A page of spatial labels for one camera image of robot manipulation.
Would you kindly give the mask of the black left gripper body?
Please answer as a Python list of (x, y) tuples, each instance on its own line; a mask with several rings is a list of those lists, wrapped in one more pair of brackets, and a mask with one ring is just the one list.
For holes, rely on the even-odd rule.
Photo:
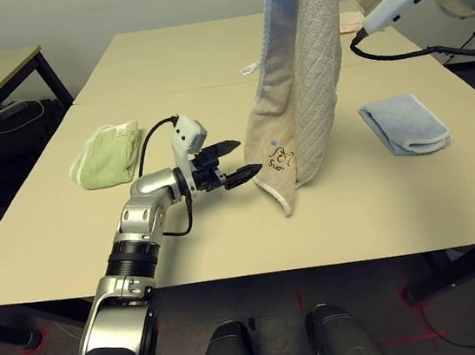
[(215, 152), (200, 152), (192, 160), (193, 181), (197, 191), (205, 191), (222, 187), (226, 175), (219, 170), (219, 157)]

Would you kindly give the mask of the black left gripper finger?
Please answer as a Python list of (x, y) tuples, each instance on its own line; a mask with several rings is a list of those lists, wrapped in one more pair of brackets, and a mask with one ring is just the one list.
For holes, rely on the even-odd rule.
[(233, 152), (233, 150), (238, 148), (240, 145), (241, 143), (237, 140), (216, 142), (214, 145), (208, 146), (208, 152), (213, 157), (223, 156)]
[(247, 181), (254, 178), (261, 169), (262, 165), (260, 163), (245, 165), (242, 168), (238, 168), (233, 173), (225, 176), (225, 188), (232, 189), (245, 184)]

